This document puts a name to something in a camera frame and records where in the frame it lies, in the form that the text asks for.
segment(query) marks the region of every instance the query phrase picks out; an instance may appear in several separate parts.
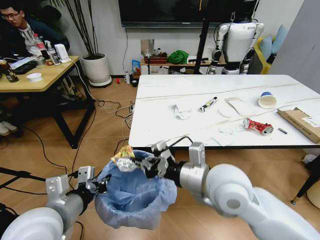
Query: water bottle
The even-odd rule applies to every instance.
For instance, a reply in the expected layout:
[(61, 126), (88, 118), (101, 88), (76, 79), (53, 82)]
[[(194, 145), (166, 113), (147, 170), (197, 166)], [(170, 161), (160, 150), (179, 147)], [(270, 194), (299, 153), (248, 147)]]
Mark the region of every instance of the water bottle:
[(35, 40), (35, 44), (38, 47), (38, 49), (40, 50), (42, 56), (44, 57), (45, 60), (50, 59), (50, 56), (47, 52), (46, 46), (44, 44), (44, 42), (40, 39), (39, 35), (37, 33), (34, 34), (34, 40)]
[(130, 75), (128, 71), (125, 72), (125, 81), (126, 81), (126, 84), (130, 84)]
[(47, 44), (48, 46), (48, 54), (50, 55), (50, 58), (52, 60), (52, 62), (54, 63), (54, 65), (60, 65), (61, 63), (59, 62), (59, 58), (58, 58), (58, 55), (56, 53), (56, 50), (51, 46), (51, 42), (50, 41), (45, 41), (45, 43)]

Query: dark jacket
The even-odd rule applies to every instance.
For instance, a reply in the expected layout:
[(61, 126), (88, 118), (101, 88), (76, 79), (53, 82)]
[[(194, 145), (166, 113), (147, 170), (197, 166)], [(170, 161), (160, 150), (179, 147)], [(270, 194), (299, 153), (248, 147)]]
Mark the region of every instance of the dark jacket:
[[(52, 47), (55, 44), (63, 44), (66, 50), (69, 50), (70, 44), (68, 39), (52, 30), (50, 27), (45, 25), (43, 22), (36, 21), (33, 19), (26, 20), (30, 25), (31, 29), (35, 34), (38, 34), (39, 37), (42, 38), (42, 41), (48, 40), (51, 42)], [(3, 43), (7, 45), (7, 49), (11, 54), (18, 54), (20, 56), (30, 56), (30, 53), (26, 49), (25, 39), (21, 36), (18, 28), (8, 24), (5, 24), (3, 35)]]

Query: man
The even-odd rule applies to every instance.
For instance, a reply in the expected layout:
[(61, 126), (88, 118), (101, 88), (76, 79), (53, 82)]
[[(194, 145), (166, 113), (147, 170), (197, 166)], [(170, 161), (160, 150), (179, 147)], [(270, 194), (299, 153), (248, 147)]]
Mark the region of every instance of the man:
[(38, 34), (42, 41), (48, 40), (51, 45), (63, 44), (70, 48), (68, 39), (52, 30), (42, 22), (26, 18), (26, 14), (18, 0), (0, 0), (1, 17), (8, 23), (1, 29), (2, 44), (7, 45), (7, 50), (12, 55), (41, 56), (41, 52), (35, 44), (34, 34)]

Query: spray bottle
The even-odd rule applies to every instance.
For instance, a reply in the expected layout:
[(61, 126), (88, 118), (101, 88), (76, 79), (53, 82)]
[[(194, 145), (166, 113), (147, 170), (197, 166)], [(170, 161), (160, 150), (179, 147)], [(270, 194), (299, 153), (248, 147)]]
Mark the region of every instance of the spray bottle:
[(56, 66), (60, 65), (61, 63), (59, 62), (58, 55), (56, 53), (56, 50), (51, 46), (51, 42), (47, 41), (47, 40), (45, 40), (44, 42), (48, 46), (47, 52), (50, 55), (50, 58), (51, 58), (52, 62), (54, 63), (54, 65), (56, 65)]

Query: humanoid robot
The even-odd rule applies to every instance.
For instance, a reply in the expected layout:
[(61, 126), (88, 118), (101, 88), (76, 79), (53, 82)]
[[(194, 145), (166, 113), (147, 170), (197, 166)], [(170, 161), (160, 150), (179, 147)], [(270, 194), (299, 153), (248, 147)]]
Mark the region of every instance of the humanoid robot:
[(265, 25), (260, 22), (223, 23), (217, 27), (215, 50), (207, 74), (216, 74), (223, 53), (226, 66), (222, 74), (247, 74), (249, 63), (255, 54), (254, 45)]
[[(146, 166), (143, 171), (147, 178), (173, 180), (219, 214), (244, 219), (260, 240), (320, 240), (320, 234), (303, 217), (268, 191), (252, 187), (239, 168), (219, 164), (210, 169), (203, 143), (193, 142), (189, 147), (189, 162), (176, 162), (164, 141), (154, 144), (151, 150), (153, 157), (137, 161), (137, 164), (147, 161), (148, 164), (141, 164)], [(94, 196), (108, 191), (110, 176), (104, 177), (97, 182), (94, 167), (80, 167), (78, 184), (68, 193), (67, 175), (46, 179), (46, 207), (19, 216), (1, 240), (69, 240), (74, 223)]]

